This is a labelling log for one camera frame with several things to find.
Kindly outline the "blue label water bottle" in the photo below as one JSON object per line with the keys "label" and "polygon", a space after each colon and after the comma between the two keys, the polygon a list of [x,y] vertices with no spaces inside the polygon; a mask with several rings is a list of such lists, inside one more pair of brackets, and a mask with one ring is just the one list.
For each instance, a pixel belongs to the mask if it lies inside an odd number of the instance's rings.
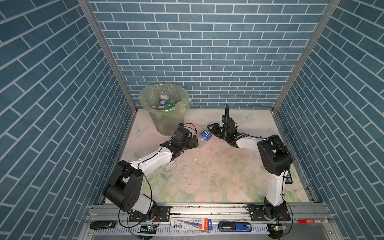
{"label": "blue label water bottle", "polygon": [[209,130],[204,130],[198,136],[198,147],[201,148],[204,146],[212,137],[212,133]]}

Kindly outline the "green plastic bottle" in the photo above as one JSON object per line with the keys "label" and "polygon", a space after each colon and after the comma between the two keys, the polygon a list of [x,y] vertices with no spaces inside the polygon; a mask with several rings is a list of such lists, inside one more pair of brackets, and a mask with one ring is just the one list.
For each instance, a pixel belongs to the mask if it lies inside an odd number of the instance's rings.
{"label": "green plastic bottle", "polygon": [[170,101],[170,102],[168,102],[168,103],[165,105],[164,110],[170,110],[170,109],[174,108],[175,105],[176,105],[176,104],[175,104],[174,101]]}

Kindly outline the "small blue label bottle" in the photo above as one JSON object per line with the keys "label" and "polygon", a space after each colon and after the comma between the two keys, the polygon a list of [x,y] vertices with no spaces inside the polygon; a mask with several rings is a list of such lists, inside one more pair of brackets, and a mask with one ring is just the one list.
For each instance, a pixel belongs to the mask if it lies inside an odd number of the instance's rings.
{"label": "small blue label bottle", "polygon": [[159,95],[160,106],[165,106],[168,103],[169,94],[167,92],[161,92]]}

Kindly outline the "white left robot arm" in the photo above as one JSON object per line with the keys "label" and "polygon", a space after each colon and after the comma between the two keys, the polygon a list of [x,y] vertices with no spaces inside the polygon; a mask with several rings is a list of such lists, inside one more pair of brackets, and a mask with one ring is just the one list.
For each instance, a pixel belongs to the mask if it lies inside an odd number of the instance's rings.
{"label": "white left robot arm", "polygon": [[133,210],[152,215],[157,203],[153,200],[153,194],[149,197],[141,194],[143,181],[149,182],[149,174],[172,162],[186,150],[198,146],[197,135],[187,127],[178,127],[173,136],[153,153],[137,161],[118,162],[107,180],[103,196],[124,212]]}

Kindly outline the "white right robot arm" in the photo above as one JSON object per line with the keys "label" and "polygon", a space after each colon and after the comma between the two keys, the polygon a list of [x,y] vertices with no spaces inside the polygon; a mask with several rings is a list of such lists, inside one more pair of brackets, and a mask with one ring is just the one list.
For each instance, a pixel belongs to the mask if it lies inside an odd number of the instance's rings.
{"label": "white right robot arm", "polygon": [[282,216],[287,211],[284,195],[293,157],[281,138],[278,135],[255,137],[238,132],[237,123],[230,117],[229,106],[225,107],[221,121],[208,125],[207,129],[232,147],[259,151],[263,166],[268,172],[268,191],[264,198],[265,216],[271,220]]}

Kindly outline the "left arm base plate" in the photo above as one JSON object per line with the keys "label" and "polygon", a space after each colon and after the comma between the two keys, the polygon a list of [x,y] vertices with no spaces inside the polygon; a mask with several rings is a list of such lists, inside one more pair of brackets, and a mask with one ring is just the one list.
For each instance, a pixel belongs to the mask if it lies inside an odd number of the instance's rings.
{"label": "left arm base plate", "polygon": [[157,206],[156,209],[151,209],[150,213],[145,215],[139,211],[130,211],[129,222],[169,222],[171,214],[171,206]]}

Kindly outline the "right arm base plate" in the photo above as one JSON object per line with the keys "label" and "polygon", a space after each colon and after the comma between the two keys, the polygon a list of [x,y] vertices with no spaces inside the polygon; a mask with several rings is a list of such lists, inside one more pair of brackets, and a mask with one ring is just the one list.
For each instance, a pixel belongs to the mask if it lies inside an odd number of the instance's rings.
{"label": "right arm base plate", "polygon": [[246,205],[246,210],[250,213],[250,217],[253,222],[291,220],[290,212],[285,203],[282,203],[277,207],[274,207],[270,204],[248,204]]}

